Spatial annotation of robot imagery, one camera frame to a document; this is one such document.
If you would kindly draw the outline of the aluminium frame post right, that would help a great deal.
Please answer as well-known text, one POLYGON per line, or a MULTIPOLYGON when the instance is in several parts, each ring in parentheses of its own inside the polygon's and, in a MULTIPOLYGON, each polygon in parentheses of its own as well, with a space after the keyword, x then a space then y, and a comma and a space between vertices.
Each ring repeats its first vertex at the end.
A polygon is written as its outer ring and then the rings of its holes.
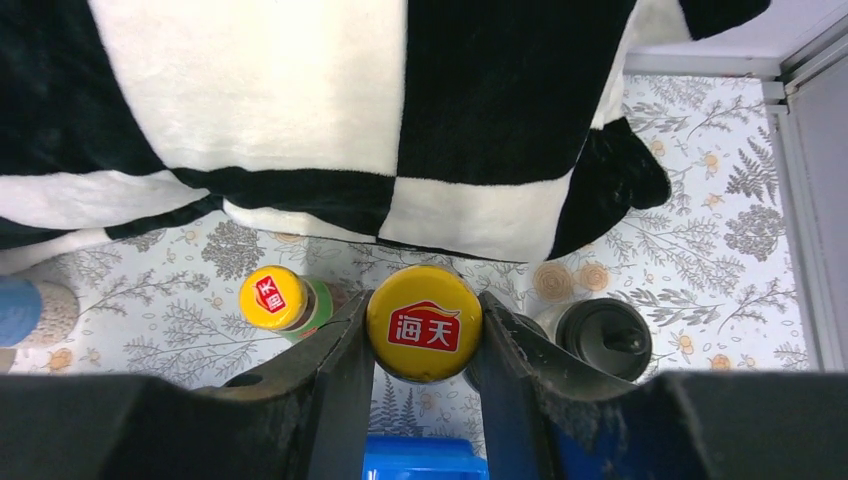
POLYGON ((847 4, 775 1, 711 39, 639 46, 633 74, 764 79, 814 368, 847 368, 847 4))

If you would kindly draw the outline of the blue plastic divided bin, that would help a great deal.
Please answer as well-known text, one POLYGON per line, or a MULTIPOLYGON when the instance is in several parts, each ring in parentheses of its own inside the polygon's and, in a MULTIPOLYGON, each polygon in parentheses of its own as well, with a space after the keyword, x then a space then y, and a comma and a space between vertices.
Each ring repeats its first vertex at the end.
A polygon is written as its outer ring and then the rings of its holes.
POLYGON ((369 435, 362 478, 367 480, 488 480, 488 464, 468 440, 369 435))

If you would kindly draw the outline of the floral patterned tablecloth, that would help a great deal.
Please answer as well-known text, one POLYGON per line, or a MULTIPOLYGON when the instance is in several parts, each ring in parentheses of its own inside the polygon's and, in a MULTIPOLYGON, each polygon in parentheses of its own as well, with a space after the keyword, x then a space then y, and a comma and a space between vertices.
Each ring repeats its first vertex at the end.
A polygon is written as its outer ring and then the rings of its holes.
POLYGON ((529 317, 572 301, 631 303, 653 338, 646 369, 799 371, 809 366, 762 88, 741 78, 632 76, 624 111, 667 170, 663 206, 629 213, 598 240, 543 264, 510 264, 191 224, 78 251, 29 277, 70 287, 81 314, 61 343, 1 354, 3 372, 154 374, 217 386, 287 342, 249 327, 242 279, 282 265, 373 288, 419 263, 453 267, 529 317))

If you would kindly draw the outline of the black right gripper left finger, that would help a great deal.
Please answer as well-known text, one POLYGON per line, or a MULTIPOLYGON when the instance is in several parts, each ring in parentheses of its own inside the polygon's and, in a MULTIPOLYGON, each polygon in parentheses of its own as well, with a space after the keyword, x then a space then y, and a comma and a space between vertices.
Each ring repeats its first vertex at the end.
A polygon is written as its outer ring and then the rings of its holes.
POLYGON ((361 292, 220 387, 154 376, 5 375, 5 479, 357 479, 374 355, 361 292))

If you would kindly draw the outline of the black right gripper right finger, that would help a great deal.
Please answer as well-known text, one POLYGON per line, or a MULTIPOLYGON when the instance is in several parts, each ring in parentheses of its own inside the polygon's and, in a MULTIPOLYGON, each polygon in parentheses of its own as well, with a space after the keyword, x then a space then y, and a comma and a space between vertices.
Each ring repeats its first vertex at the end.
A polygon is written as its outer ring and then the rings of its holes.
POLYGON ((476 354, 493 479, 843 479, 847 377, 667 371, 634 385, 484 292, 476 354))

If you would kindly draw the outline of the black and white checkered blanket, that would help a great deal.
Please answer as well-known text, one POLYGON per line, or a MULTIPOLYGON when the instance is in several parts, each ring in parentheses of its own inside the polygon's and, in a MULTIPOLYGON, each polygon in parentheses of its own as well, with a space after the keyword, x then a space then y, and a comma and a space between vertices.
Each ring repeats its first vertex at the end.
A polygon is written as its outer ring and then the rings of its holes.
POLYGON ((220 210, 507 262, 570 254, 666 171, 622 111, 633 45, 765 1, 5 1, 1 270, 220 210))

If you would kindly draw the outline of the sauce bottle yellow cap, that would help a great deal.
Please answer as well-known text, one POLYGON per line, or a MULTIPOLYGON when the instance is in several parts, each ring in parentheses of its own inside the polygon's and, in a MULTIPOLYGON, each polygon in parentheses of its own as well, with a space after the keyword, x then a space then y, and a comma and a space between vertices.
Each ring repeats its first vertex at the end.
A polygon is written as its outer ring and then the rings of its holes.
POLYGON ((250 325, 298 343, 327 324, 349 296, 332 282, 271 265, 244 280, 238 300, 250 325))
POLYGON ((483 333, 480 300, 455 270, 433 264, 391 274, 371 295, 365 314, 378 364, 412 383, 460 374, 483 333))

